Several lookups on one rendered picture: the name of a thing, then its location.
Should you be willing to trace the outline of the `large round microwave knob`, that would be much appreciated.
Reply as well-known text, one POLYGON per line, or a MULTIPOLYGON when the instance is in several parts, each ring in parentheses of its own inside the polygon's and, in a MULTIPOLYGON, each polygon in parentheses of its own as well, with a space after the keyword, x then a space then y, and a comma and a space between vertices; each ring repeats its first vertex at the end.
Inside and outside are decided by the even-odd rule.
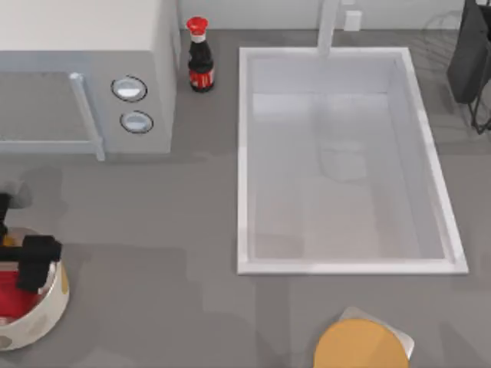
POLYGON ((139 78, 127 75, 111 82, 112 93, 120 100, 135 103, 147 95, 147 86, 139 78))

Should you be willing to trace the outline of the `pale microwave oven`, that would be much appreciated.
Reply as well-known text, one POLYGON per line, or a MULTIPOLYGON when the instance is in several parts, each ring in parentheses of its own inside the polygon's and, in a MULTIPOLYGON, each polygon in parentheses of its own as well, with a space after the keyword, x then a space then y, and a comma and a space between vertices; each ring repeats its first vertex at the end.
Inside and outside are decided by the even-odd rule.
POLYGON ((95 155, 70 73, 84 76, 105 159, 167 154, 180 50, 177 0, 0 0, 0 155, 95 155), (112 93, 127 75, 145 98, 112 93), (120 125, 135 110, 153 118, 149 133, 120 125))

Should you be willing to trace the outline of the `tall white tap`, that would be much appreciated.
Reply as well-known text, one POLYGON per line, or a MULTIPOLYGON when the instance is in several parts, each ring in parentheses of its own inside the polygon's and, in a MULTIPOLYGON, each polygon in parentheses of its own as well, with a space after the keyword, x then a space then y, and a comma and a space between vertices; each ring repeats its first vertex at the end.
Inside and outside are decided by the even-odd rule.
POLYGON ((327 57, 332 45, 341 0, 323 0, 318 29, 317 51, 327 57))

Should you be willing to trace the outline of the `orange round lid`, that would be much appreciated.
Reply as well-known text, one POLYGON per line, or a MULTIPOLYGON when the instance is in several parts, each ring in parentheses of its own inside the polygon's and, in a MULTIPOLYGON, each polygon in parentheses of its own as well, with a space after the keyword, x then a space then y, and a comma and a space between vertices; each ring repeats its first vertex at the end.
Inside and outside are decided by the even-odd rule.
POLYGON ((333 323, 315 346, 312 368, 410 368, 399 338, 363 318, 333 323))

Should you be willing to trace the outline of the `white spotted bowl, red inside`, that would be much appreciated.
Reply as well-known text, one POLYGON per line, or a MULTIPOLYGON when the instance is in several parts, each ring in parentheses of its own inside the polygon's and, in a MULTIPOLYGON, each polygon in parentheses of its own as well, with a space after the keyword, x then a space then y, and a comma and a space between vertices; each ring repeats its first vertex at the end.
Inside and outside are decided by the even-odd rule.
POLYGON ((47 280, 35 294, 16 287, 18 276, 16 262, 0 262, 0 352, 21 349, 45 336, 70 298, 62 261, 50 264, 47 280))

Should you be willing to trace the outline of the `small round microwave knob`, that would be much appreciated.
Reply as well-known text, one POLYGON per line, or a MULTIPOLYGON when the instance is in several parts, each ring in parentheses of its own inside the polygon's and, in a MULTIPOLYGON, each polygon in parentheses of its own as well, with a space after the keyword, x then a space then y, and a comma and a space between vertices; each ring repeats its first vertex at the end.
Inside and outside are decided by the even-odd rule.
POLYGON ((143 111, 131 111, 120 116, 120 125, 131 134, 149 133, 154 126, 153 118, 143 111))

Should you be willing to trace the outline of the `white wall socket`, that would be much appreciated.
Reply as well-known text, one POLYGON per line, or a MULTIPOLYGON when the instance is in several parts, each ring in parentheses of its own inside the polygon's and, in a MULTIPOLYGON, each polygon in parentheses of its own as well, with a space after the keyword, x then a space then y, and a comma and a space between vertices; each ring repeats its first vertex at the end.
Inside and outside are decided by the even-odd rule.
POLYGON ((346 11, 344 19, 344 31, 360 31, 363 13, 358 10, 346 11))

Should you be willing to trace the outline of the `white sink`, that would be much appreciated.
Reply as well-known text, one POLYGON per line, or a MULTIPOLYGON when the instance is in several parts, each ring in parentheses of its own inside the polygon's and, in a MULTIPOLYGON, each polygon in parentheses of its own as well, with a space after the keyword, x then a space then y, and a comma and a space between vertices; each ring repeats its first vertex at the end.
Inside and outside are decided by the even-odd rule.
POLYGON ((467 274, 407 48, 241 48, 239 274, 467 274))

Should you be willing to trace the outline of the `dark bottle with red cap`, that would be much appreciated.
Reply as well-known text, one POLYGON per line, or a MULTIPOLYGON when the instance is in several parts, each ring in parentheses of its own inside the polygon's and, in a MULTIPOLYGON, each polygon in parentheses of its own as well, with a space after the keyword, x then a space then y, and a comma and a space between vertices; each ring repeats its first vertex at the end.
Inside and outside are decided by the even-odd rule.
POLYGON ((214 60, 211 48, 206 40, 208 20, 194 16, 187 20, 190 33, 189 46, 189 83, 195 92, 205 93, 214 86, 214 60))

